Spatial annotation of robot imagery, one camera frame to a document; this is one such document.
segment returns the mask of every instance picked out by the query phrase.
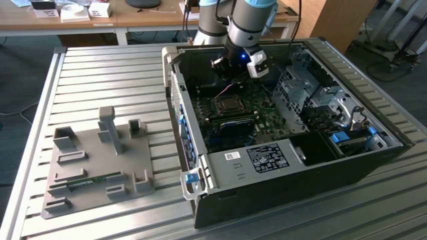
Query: green circuit board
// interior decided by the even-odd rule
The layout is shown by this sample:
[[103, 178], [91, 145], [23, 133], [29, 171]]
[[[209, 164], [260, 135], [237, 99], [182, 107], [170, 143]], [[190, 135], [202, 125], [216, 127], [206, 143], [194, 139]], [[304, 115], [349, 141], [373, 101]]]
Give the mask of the green circuit board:
[[272, 91], [258, 83], [232, 87], [220, 96], [190, 99], [209, 153], [289, 136], [285, 120], [272, 102]]

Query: pink cable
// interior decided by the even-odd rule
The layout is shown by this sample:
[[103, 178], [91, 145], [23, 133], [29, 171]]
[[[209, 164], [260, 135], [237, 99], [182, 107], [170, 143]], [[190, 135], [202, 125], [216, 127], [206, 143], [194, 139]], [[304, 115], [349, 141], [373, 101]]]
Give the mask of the pink cable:
[[226, 89], [228, 89], [232, 85], [233, 85], [233, 83], [229, 84], [229, 85], [224, 88], [224, 90], [216, 95], [216, 97], [213, 97], [213, 99], [216, 99], [216, 98], [226, 91]]

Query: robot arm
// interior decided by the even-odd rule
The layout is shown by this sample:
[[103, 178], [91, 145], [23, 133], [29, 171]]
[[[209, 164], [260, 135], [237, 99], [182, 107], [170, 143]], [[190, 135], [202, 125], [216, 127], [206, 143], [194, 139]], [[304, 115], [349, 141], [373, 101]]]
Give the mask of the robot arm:
[[250, 78], [260, 78], [268, 73], [272, 60], [257, 42], [274, 17], [276, 0], [222, 0], [216, 5], [216, 0], [201, 0], [198, 3], [194, 44], [224, 43], [221, 57], [212, 61], [212, 69], [221, 78], [232, 80], [246, 72]]

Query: blue latch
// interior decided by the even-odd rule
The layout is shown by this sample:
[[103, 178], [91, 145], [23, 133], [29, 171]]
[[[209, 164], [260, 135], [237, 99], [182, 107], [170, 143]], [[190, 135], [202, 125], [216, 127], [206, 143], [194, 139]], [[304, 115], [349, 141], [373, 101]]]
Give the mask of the blue latch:
[[346, 136], [346, 133], [340, 131], [332, 134], [332, 140], [334, 143], [342, 142], [349, 140], [349, 137]]
[[376, 129], [374, 129], [374, 127], [372, 127], [372, 126], [369, 126], [369, 127], [366, 128], [366, 131], [368, 131], [368, 133], [369, 133], [370, 135], [376, 134]]
[[190, 184], [190, 183], [194, 183], [194, 182], [198, 182], [198, 175], [197, 173], [188, 173], [185, 175], [185, 183], [186, 184]]

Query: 3d printed holder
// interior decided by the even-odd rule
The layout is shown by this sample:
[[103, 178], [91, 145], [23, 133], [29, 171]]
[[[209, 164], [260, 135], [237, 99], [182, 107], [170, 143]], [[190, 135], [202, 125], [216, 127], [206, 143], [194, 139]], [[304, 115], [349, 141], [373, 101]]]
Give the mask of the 3d printed holder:
[[41, 217], [49, 219], [154, 192], [146, 126], [114, 126], [114, 108], [98, 108], [98, 129], [55, 128]]

